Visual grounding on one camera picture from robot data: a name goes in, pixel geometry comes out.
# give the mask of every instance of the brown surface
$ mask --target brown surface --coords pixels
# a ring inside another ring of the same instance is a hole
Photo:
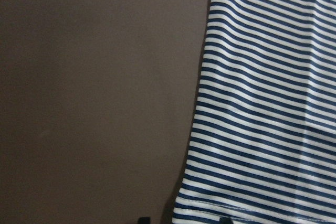
[[[1,0],[0,222],[169,223],[208,0]]]

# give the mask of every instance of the small black object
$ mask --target small black object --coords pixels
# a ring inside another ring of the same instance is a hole
[[[151,217],[140,217],[138,224],[151,224]]]
[[[229,217],[221,217],[219,219],[219,224],[233,224],[233,222]]]

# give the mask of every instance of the stitched seam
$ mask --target stitched seam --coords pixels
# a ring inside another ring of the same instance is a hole
[[[273,215],[273,216],[278,216],[278,217],[287,216],[287,217],[290,217],[290,218],[296,218],[296,219],[301,219],[301,220],[309,220],[309,221],[315,221],[315,222],[336,222],[336,220],[334,220],[334,219],[313,219],[313,218],[301,218],[301,217],[299,218],[299,217],[296,217],[296,216],[293,216],[293,215],[283,215],[283,214],[279,214],[279,213],[271,212],[271,211],[266,211],[266,210],[265,211],[257,210],[257,209],[251,210],[251,209],[245,209],[245,208],[241,208],[241,207],[225,206],[225,205],[215,204],[215,203],[212,203],[212,202],[206,202],[206,201],[201,201],[201,200],[185,199],[185,198],[182,198],[182,197],[179,197],[179,198],[183,199],[183,200],[186,200],[186,201],[190,201],[190,202],[203,203],[203,204],[207,204],[207,205],[213,205],[213,206],[223,207],[223,208],[228,208],[228,209],[236,209],[236,210],[247,211],[247,212],[258,212],[260,214],[267,214],[267,215]]]

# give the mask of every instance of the navy and white striped cloth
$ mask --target navy and white striped cloth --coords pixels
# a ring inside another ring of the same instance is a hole
[[[336,223],[336,0],[211,0],[173,223],[223,217]]]

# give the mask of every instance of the garment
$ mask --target garment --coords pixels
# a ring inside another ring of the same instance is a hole
[[[226,220],[336,223],[336,0],[211,0],[173,223]]]

